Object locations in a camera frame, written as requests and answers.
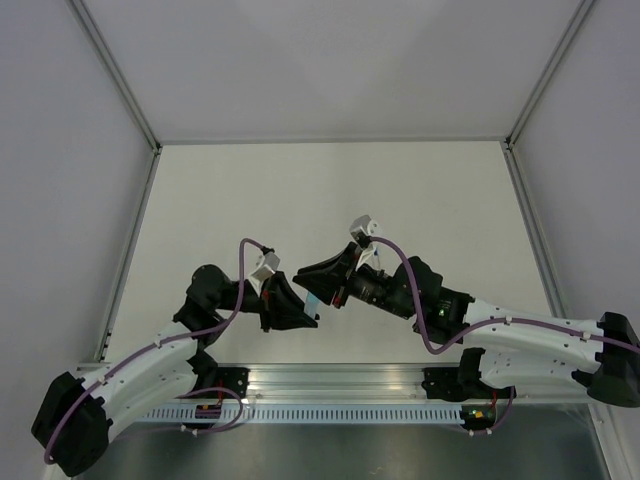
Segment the light blue highlighter pen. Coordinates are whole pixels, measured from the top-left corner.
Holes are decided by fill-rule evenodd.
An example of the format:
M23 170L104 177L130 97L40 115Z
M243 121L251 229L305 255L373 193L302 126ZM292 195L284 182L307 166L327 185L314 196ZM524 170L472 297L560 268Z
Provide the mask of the light blue highlighter pen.
M304 313L313 320L320 318L318 314L320 300L311 293L308 293L304 303Z

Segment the white whiteboard marker pen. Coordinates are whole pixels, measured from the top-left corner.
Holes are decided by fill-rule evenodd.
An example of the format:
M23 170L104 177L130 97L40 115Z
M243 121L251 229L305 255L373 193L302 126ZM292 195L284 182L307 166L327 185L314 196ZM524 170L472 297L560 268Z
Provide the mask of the white whiteboard marker pen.
M375 258L376 258L376 266L377 266L377 268L379 270L384 270L385 269L384 260L383 260L382 254L379 251L377 251L375 253Z

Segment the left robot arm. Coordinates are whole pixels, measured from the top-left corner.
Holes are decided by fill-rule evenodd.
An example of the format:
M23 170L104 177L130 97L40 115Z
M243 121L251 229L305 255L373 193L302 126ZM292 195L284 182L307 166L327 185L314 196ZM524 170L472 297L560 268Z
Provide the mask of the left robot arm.
M215 265L199 267L184 304L148 345L83 375L66 371L49 385L31 427L44 461L68 477L88 470L131 423L173 398L205 398L217 386L206 349L222 333L221 311L258 315L263 331L315 328L304 301L281 271L233 281Z

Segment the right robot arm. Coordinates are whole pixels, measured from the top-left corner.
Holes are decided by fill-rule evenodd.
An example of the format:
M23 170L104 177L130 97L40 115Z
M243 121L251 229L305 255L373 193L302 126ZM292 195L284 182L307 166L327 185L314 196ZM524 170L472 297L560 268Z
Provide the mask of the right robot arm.
M444 286L417 256L399 257L394 274L368 265L367 249L351 242L338 255L298 270L295 284L336 309L354 298L415 321L427 351L463 350L455 371L461 399L489 391L501 396L519 386L581 389L607 405L639 405L639 337L628 318L606 312L599 319L526 314Z

